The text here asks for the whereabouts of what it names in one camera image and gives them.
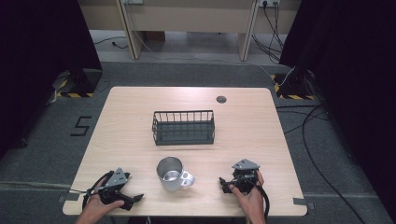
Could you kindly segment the black stand base striped tape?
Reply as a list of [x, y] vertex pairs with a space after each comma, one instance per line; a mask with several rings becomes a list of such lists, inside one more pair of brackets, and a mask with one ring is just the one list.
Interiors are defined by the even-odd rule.
[[54, 82], [56, 96], [68, 98], [91, 98], [103, 74], [100, 69], [83, 68], [81, 74], [63, 71]]
[[295, 79], [292, 73], [273, 74], [271, 79], [274, 82], [276, 96], [280, 99], [291, 100], [314, 100], [314, 94], [303, 79]]

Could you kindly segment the grey tape strip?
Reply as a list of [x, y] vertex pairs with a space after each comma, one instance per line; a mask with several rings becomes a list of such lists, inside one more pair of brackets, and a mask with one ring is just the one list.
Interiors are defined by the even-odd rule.
[[58, 198], [58, 202], [59, 203], [65, 203], [66, 201], [77, 201], [78, 198], [79, 198], [79, 194], [78, 193], [66, 193], [66, 194], [62, 194]]
[[315, 204], [310, 203], [307, 199], [304, 198], [293, 198], [293, 203], [296, 205], [305, 205], [308, 210], [315, 210]]

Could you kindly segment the silver metal mug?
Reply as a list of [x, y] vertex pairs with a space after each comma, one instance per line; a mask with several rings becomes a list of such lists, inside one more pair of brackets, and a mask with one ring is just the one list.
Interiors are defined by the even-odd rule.
[[184, 170], [183, 163], [177, 157], [161, 159], [156, 171], [163, 188], [169, 191], [190, 187], [195, 182], [195, 177]]

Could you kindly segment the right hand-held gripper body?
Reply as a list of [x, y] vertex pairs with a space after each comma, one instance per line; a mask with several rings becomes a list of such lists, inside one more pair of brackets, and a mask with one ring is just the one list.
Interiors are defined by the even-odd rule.
[[232, 189], [239, 189], [241, 193], [250, 193], [259, 180], [257, 171], [260, 165], [248, 159], [242, 159], [233, 166]]

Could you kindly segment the dark curtain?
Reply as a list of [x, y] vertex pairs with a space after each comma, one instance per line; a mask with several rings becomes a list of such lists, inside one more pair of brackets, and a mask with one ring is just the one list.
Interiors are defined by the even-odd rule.
[[396, 0], [301, 0], [280, 61], [314, 72], [396, 222]]
[[0, 0], [0, 159], [28, 131], [63, 71], [99, 69], [78, 0]]

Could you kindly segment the person's left hand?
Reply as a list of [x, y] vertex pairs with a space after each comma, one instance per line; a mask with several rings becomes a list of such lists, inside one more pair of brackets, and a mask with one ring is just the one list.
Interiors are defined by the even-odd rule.
[[120, 208], [123, 205], [124, 201], [115, 201], [114, 203], [104, 204], [101, 202], [98, 195], [92, 195], [80, 215], [87, 214], [88, 216], [96, 216], [102, 218], [109, 212]]

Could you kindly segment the person's right hand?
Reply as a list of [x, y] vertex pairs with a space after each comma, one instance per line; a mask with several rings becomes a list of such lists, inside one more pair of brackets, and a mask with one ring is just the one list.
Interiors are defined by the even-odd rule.
[[232, 192], [247, 217], [264, 217], [263, 197], [256, 187], [248, 195], [239, 189], [232, 189]]

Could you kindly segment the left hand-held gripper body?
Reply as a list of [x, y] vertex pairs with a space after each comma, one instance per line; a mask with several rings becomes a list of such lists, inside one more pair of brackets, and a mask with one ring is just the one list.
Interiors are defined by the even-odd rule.
[[131, 198], [122, 194], [120, 190], [125, 186], [129, 173], [125, 174], [121, 168], [110, 171], [98, 189], [100, 200], [104, 204], [124, 201], [131, 203]]

